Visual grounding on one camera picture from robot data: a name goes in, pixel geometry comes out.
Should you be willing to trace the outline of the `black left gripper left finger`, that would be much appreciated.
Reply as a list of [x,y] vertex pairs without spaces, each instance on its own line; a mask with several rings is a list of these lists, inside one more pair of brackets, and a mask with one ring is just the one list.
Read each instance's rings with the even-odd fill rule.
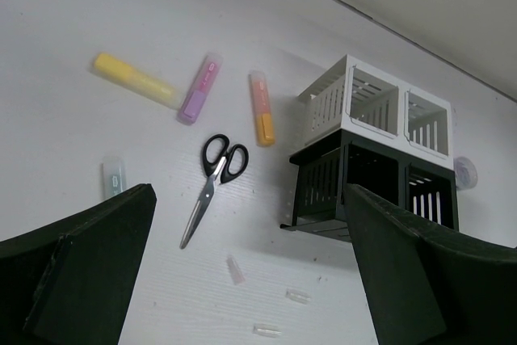
[[1,243],[3,344],[117,344],[157,203],[138,184]]

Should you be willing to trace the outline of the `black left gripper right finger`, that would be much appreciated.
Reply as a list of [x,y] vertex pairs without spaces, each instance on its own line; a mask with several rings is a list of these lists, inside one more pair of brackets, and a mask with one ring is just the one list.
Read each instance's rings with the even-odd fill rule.
[[516,250],[417,216],[356,185],[343,191],[380,344],[514,344]]

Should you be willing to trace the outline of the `clear pink pen cap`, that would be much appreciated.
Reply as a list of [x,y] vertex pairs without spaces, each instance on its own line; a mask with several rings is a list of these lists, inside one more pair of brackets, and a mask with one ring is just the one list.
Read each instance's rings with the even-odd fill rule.
[[226,263],[233,283],[235,285],[242,284],[245,281],[245,277],[242,274],[242,271],[238,266],[236,259],[232,255],[229,255],[226,259]]

